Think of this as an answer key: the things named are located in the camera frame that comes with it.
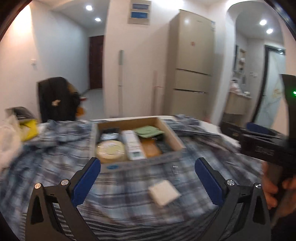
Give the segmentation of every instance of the refrigerator drawer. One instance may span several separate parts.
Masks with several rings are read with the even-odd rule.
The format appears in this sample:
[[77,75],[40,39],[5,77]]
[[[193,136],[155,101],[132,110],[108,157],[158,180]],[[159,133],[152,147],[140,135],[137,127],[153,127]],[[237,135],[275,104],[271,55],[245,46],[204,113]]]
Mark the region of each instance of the refrigerator drawer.
[[185,114],[203,120],[207,108],[208,94],[191,91],[173,91],[171,115]]
[[209,93],[211,76],[185,70],[176,70],[175,89]]

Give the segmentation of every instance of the floor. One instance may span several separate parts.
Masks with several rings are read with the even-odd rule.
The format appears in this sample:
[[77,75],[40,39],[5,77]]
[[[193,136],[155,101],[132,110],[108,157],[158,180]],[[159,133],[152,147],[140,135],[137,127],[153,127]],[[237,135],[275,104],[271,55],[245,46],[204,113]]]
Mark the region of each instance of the floor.
[[82,102],[85,115],[81,120],[97,120],[106,118],[104,113],[103,90],[89,90],[84,94],[87,100]]

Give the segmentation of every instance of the human hand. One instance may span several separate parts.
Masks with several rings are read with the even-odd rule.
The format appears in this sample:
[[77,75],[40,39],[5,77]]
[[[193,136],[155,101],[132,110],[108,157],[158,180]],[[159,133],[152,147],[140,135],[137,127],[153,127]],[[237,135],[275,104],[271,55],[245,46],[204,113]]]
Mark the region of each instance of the human hand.
[[[278,192],[278,187],[274,185],[267,177],[267,171],[268,171],[267,162],[263,163],[262,169],[263,169],[262,187],[263,187],[268,209],[271,209],[278,205],[278,201],[273,196]],[[282,186],[284,189],[296,190],[296,176],[283,181]],[[293,213],[295,209],[296,209],[296,192],[293,193],[293,195],[290,197],[286,205],[283,207],[283,209],[281,210],[280,216],[285,217]]]

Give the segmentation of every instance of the bed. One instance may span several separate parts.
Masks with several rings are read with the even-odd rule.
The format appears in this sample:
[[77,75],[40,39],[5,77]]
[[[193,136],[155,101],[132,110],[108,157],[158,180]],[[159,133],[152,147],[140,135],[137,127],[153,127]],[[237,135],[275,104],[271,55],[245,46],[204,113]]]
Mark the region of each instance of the bed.
[[[182,116],[178,121],[162,118],[172,129],[192,124],[192,119]],[[20,240],[25,240],[26,212],[34,184],[56,185],[82,169],[91,157],[96,122],[49,121],[39,137],[27,142],[22,154],[1,173],[0,211]],[[201,123],[197,128],[219,133],[216,126]],[[182,135],[180,139],[186,146],[181,159],[99,174],[85,202],[78,206],[99,240],[196,240],[218,210],[195,174],[194,162],[199,157],[204,157],[225,179],[250,186],[260,182],[261,161],[239,154],[238,143],[231,138]],[[178,166],[177,177],[172,166]],[[147,190],[164,179],[177,188],[181,197],[160,209]],[[55,205],[55,209],[66,235],[73,237],[59,206]],[[232,228],[230,223],[223,237]]]

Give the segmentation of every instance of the refrigerator door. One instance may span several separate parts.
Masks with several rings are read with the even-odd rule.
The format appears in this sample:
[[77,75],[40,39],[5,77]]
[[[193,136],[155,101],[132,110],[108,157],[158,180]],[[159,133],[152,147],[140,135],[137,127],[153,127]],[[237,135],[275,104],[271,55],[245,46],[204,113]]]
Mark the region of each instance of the refrigerator door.
[[185,70],[176,70],[175,89],[209,92],[211,78],[208,75],[193,73]]
[[180,11],[177,69],[212,75],[215,23]]
[[207,94],[191,91],[173,91],[171,115],[185,114],[203,120],[207,104]]

